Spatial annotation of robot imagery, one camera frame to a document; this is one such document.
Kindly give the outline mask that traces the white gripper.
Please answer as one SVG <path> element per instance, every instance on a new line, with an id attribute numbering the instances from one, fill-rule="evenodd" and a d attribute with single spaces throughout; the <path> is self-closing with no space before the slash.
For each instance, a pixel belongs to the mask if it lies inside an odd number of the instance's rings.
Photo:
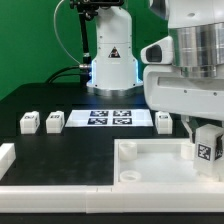
<path id="1" fill-rule="evenodd" d="M 191 143 L 198 128 L 194 117 L 224 121 L 223 79 L 184 78 L 173 66 L 148 65 L 143 72 L 143 86 L 151 110 L 182 115 Z"/>

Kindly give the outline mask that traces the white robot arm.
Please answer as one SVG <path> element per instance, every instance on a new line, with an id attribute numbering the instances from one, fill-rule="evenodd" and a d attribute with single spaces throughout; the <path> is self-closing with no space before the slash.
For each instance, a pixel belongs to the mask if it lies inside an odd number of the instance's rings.
<path id="1" fill-rule="evenodd" d="M 97 55 L 89 89 L 110 96 L 141 87 L 148 107 L 224 121 L 224 0 L 149 0 L 168 35 L 141 50 L 138 77 L 132 25 L 121 0 L 91 0 L 97 10 Z"/>

